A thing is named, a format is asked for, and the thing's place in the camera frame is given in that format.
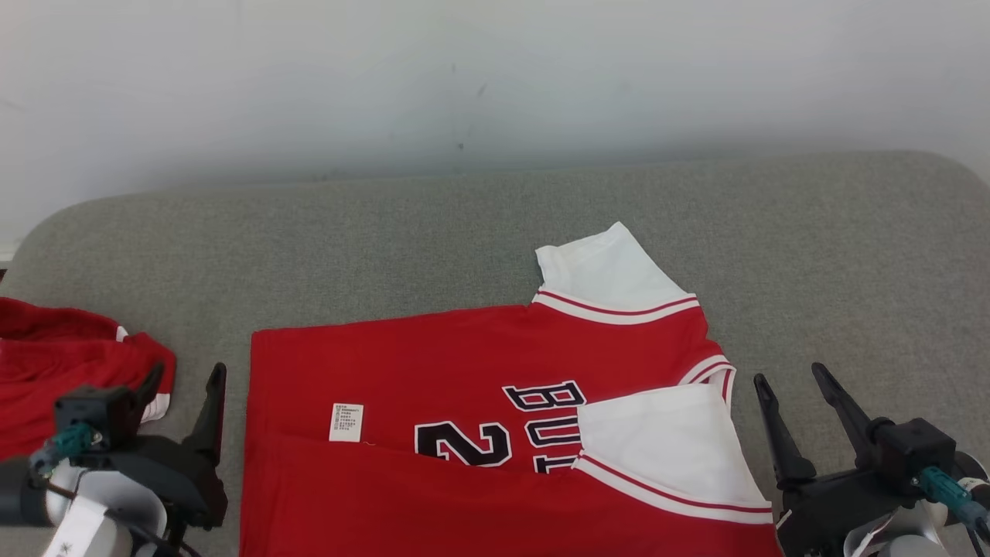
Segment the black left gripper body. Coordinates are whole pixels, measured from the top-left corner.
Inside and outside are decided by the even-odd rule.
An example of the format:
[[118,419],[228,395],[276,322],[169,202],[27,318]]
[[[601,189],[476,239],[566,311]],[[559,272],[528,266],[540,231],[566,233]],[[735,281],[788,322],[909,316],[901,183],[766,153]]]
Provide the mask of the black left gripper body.
[[192,435],[182,442],[138,435],[118,448],[91,455],[92,468],[123,473],[170,504],[180,521],[204,530],[222,526],[227,514],[219,462],[217,441]]

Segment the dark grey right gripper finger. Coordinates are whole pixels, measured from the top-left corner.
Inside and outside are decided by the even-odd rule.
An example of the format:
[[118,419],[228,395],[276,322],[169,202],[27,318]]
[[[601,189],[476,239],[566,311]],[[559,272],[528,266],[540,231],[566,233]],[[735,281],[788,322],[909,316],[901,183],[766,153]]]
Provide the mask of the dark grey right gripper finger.
[[754,376],[754,389],[772,460],[778,489],[796,489],[799,484],[810,483],[816,478],[814,464],[803,458],[790,431],[780,415],[780,402],[764,374]]
[[852,444],[855,468],[874,468],[877,464],[876,431],[883,426],[883,417],[871,419],[824,364],[813,362],[812,374],[824,400],[837,412]]

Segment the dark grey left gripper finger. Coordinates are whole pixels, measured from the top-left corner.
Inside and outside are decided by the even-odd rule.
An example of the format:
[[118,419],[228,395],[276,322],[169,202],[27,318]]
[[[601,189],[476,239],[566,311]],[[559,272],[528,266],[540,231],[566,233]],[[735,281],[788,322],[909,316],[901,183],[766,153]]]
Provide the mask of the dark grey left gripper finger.
[[212,466],[220,464],[227,385],[226,364],[215,364],[205,385],[205,399],[193,430],[185,438],[185,447],[205,459]]
[[162,419],[166,415],[166,394],[159,392],[164,377],[164,363],[156,362],[134,392],[134,420],[137,424]]

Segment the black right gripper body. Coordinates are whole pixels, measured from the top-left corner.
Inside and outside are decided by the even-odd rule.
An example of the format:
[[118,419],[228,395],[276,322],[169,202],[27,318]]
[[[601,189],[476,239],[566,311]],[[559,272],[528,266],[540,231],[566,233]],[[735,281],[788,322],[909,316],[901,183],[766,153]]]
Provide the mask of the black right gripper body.
[[871,530],[887,522],[880,533],[886,548],[900,537],[930,540],[930,526],[920,501],[925,496],[915,480],[897,466],[814,475],[812,466],[779,466],[777,487],[783,511],[777,522],[777,539],[785,556],[845,556],[845,543],[853,535],[852,549],[865,537],[856,530]]

